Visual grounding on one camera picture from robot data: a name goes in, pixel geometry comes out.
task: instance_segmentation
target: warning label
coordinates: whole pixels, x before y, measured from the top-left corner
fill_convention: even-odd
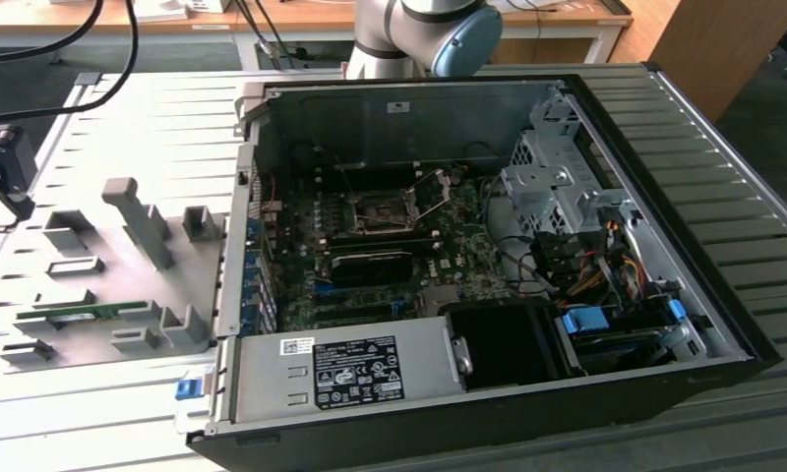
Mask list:
[[[321,410],[405,398],[394,336],[316,344],[313,358]]]

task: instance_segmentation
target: table leg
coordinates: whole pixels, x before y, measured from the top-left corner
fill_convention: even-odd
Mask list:
[[[63,58],[61,57],[61,51],[54,51],[49,53],[49,64],[57,65],[63,63]]]
[[[621,28],[621,26],[600,27],[600,33],[591,42],[589,53],[584,61],[587,64],[604,64],[608,61]]]
[[[241,62],[241,70],[246,72],[256,72],[262,70],[260,68],[260,54],[257,50],[257,43],[245,38],[244,35],[234,35],[233,42],[236,43],[236,52],[238,53],[238,62]]]

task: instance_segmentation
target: slotted metal surface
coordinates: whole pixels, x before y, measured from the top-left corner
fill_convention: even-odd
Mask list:
[[[699,116],[672,98],[664,78],[637,66],[488,72],[531,73],[575,73],[587,79],[786,360],[752,381],[699,395],[647,422],[417,458],[377,470],[787,470],[787,213]],[[110,106],[58,120],[50,152],[41,152],[39,161],[49,158],[47,166],[67,173],[70,162],[85,159],[119,159],[121,165],[165,159],[175,162],[188,185],[154,189],[145,200],[171,207],[179,201],[208,202],[226,210],[232,173],[225,161],[236,151],[232,100],[245,77],[135,75]],[[74,90],[73,98],[102,92],[114,78]],[[292,78],[336,76],[317,72],[269,76],[269,81]],[[97,126],[103,122],[117,126]],[[210,177],[196,179],[201,165],[200,175]],[[205,353],[0,375],[0,470],[220,470],[183,446],[171,422],[174,380],[209,360]],[[605,399],[579,405],[585,407],[604,408]]]

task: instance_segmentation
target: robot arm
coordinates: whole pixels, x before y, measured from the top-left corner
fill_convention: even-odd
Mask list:
[[[484,0],[361,0],[348,79],[413,76],[414,62],[440,77],[472,75],[500,36],[501,15]]]

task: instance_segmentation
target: blue tab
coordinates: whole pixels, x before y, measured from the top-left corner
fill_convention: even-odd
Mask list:
[[[563,315],[563,325],[568,334],[573,334],[607,329],[608,321],[600,307],[573,308]]]
[[[201,398],[204,396],[200,388],[201,385],[201,379],[182,379],[178,381],[178,389],[174,392],[174,399],[181,401],[192,398]]]
[[[677,300],[669,300],[668,307],[669,307],[669,311],[672,312],[672,315],[676,317],[676,319],[681,320],[684,318],[684,316],[687,315],[687,312],[684,311],[684,307],[681,306],[681,302],[679,302]]]

